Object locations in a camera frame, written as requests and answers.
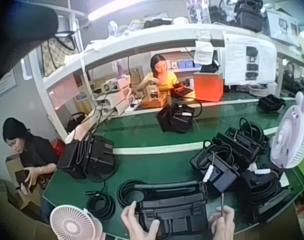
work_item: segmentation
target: white desk fan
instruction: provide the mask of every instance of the white desk fan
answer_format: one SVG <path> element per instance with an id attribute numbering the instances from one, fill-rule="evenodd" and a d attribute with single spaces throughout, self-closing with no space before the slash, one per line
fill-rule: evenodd
<path id="1" fill-rule="evenodd" d="M 297 166 L 304 158 L 304 96 L 298 92 L 296 105 L 284 114 L 275 136 L 270 141 L 270 160 L 281 169 Z"/>
<path id="2" fill-rule="evenodd" d="M 50 224 L 59 240 L 104 240 L 106 236 L 98 219 L 72 205 L 54 208 Z"/>

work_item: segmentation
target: woman in yellow shirt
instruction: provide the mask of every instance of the woman in yellow shirt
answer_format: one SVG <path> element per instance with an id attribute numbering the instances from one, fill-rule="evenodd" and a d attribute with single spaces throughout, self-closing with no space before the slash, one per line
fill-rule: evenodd
<path id="1" fill-rule="evenodd" d="M 154 55 L 151 58 L 150 66 L 152 72 L 148 73 L 137 87 L 139 92 L 143 91 L 149 84 L 157 84 L 161 92 L 166 92 L 172 89 L 174 84 L 178 83 L 177 76 L 168 71 L 166 59 L 162 55 Z"/>

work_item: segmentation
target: orange box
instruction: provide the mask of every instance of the orange box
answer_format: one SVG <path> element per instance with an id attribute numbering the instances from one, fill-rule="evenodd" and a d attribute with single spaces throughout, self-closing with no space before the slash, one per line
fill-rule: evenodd
<path id="1" fill-rule="evenodd" d="M 218 102 L 223 95 L 222 73 L 196 72 L 193 75 L 195 98 Z"/>

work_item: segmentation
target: woman in black shirt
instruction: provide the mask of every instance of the woman in black shirt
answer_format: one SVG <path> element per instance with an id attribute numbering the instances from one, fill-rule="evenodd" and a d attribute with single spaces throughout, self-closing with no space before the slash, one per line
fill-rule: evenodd
<path id="1" fill-rule="evenodd" d="M 57 170 L 59 156 L 49 140 L 32 135 L 22 122 L 12 117 L 3 124 L 3 139 L 19 153 L 24 169 L 29 171 L 25 179 L 28 187 L 40 184 L 42 217 L 48 222 L 54 207 L 42 195 L 52 174 Z"/>

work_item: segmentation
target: patterned bag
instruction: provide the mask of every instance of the patterned bag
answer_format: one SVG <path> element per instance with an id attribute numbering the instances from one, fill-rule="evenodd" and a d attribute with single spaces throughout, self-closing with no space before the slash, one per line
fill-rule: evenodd
<path id="1" fill-rule="evenodd" d="M 56 69 L 64 64 L 66 55 L 73 55 L 79 53 L 76 47 L 75 40 L 71 35 L 66 37 L 51 37 L 41 45 L 43 74 L 45 77 L 49 76 Z"/>

